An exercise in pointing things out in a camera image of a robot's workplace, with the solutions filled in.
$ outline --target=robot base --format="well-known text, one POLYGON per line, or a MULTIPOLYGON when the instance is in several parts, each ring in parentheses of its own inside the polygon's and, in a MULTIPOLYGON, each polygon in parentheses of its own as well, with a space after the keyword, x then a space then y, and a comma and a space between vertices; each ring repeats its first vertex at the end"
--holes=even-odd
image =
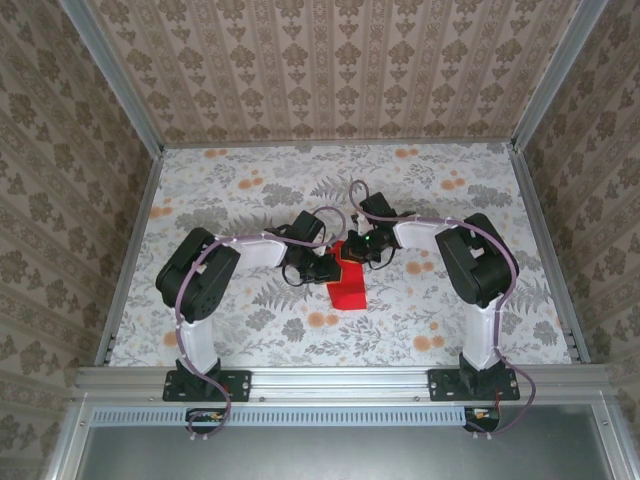
MULTIPOLYGON (((182 363, 176 361, 177 370, 167 372, 162 392, 165 402, 224 402, 222 394, 210 383, 196 377, 182 363)), ((221 370, 220 360, 207 372, 224 388, 232 402, 248 402, 251 393, 250 370, 221 370)))
POLYGON ((432 402, 520 400, 516 374, 499 362, 486 370, 474 369, 460 354, 460 368, 427 372, 432 402))

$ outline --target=red object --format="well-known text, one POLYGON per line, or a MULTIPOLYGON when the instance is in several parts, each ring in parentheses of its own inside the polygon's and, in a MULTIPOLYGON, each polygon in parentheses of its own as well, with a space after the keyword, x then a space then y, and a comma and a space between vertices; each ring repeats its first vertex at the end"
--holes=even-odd
POLYGON ((366 310, 367 291, 364 286, 364 269, 359 263, 348 262, 340 257, 344 242, 336 242, 329 253, 336 254, 336 260, 342 268, 339 282, 328 283, 329 297, 333 308, 338 310, 366 310))

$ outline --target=floral table surface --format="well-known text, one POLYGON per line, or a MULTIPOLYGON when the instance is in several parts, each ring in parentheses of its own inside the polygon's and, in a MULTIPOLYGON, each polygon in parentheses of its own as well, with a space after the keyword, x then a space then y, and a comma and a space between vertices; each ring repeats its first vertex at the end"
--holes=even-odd
MULTIPOLYGON (((255 233, 322 205, 353 213, 360 178, 398 212, 465 218, 485 213, 521 268, 501 343, 520 364, 569 363, 549 286, 505 144, 352 145, 183 149, 165 152, 112 366, 173 365, 174 317, 154 281, 186 234, 255 233)), ((321 214, 331 232, 339 220, 321 214)), ((288 286, 278 269, 239 271, 215 312, 215 347, 230 366, 456 364, 461 300, 438 252, 400 250, 365 268, 368 308, 338 311, 326 286, 288 286)))

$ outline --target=black cable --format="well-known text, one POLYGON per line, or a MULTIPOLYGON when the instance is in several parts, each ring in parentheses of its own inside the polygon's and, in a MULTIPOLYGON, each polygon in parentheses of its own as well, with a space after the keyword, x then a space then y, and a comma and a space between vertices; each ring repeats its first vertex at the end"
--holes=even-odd
POLYGON ((371 265, 371 260, 369 260, 369 268, 371 270, 382 270, 384 267, 388 266, 391 263, 391 260, 393 260, 393 256, 396 254, 396 247, 393 247, 393 250, 391 250, 391 256, 389 257, 389 260, 387 260, 387 263, 385 263, 384 265, 382 265, 381 267, 378 268, 373 268, 373 266, 371 265))
POLYGON ((289 285, 290 287, 301 287, 302 285, 304 285, 305 283, 307 283, 307 282, 305 282, 304 280, 303 280, 303 281, 301 281, 300 283, 298 283, 297 285, 296 285, 295 283, 291 283, 291 282, 289 281, 289 279, 287 278, 287 274, 286 274, 286 273, 284 273, 284 272, 285 272, 285 270, 286 270, 286 268, 287 268, 287 265, 283 265, 283 266, 282 266, 282 278, 284 278, 284 281, 285 281, 285 282, 287 282, 287 285, 289 285))

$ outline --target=wall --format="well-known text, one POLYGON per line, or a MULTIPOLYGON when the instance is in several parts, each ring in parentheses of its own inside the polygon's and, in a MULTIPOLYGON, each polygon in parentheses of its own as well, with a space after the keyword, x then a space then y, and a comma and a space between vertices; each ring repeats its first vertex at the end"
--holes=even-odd
POLYGON ((576 0, 90 0, 164 142, 508 137, 576 0))
POLYGON ((640 436, 640 2, 609 2, 525 156, 591 354, 640 436))
POLYGON ((0 2, 0 62, 0 478, 37 478, 150 158, 55 0, 0 2))

